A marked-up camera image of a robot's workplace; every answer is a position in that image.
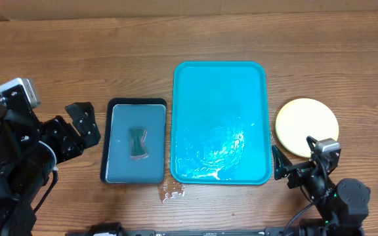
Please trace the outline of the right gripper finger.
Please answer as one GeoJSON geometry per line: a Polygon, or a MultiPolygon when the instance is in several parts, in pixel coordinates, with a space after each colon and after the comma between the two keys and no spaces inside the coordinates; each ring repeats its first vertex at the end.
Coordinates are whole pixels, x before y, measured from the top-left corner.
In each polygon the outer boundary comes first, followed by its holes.
{"type": "Polygon", "coordinates": [[[315,147],[316,147],[316,143],[317,143],[317,140],[311,136],[307,136],[306,137],[306,142],[310,148],[310,152],[311,153],[314,153],[315,152],[315,147]]]}
{"type": "Polygon", "coordinates": [[[290,174],[290,167],[292,162],[284,155],[284,153],[277,147],[272,145],[272,156],[274,158],[274,179],[280,180],[290,174]]]}

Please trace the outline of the yellow-green plate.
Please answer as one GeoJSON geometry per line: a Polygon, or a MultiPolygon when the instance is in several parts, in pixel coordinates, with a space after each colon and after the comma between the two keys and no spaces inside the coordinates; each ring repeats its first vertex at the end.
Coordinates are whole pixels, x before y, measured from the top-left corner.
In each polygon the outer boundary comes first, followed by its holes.
{"type": "Polygon", "coordinates": [[[275,131],[286,150],[309,158],[310,148],[306,138],[337,140],[339,124],[335,114],[325,104],[311,98],[298,98],[288,102],[278,112],[275,131]]]}

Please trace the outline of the green scrubbing sponge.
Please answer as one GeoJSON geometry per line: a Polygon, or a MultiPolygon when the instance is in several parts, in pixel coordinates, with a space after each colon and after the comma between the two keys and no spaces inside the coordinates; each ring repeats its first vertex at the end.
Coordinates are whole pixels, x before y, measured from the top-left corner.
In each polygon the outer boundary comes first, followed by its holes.
{"type": "Polygon", "coordinates": [[[147,130],[141,127],[132,127],[129,129],[130,140],[130,158],[145,159],[148,157],[148,151],[145,146],[147,130]]]}

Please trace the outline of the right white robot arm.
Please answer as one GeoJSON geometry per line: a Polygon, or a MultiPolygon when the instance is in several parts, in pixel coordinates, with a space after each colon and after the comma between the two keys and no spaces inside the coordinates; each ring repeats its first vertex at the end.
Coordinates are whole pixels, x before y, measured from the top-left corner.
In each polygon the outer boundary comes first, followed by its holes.
{"type": "Polygon", "coordinates": [[[274,179],[287,178],[290,189],[300,188],[309,204],[285,227],[265,229],[267,235],[363,235],[362,222],[369,214],[371,190],[361,181],[344,178],[334,184],[329,175],[338,166],[341,145],[332,138],[308,136],[310,159],[294,165],[272,146],[274,179]]]}

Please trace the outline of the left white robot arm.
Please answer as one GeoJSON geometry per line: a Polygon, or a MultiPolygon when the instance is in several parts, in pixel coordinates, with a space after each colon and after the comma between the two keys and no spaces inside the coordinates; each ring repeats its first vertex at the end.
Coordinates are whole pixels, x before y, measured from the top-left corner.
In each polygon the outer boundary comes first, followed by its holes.
{"type": "Polygon", "coordinates": [[[25,96],[0,94],[0,235],[31,235],[39,210],[32,202],[42,187],[56,185],[57,164],[99,143],[90,102],[65,110],[71,123],[61,116],[42,123],[25,96]]]}

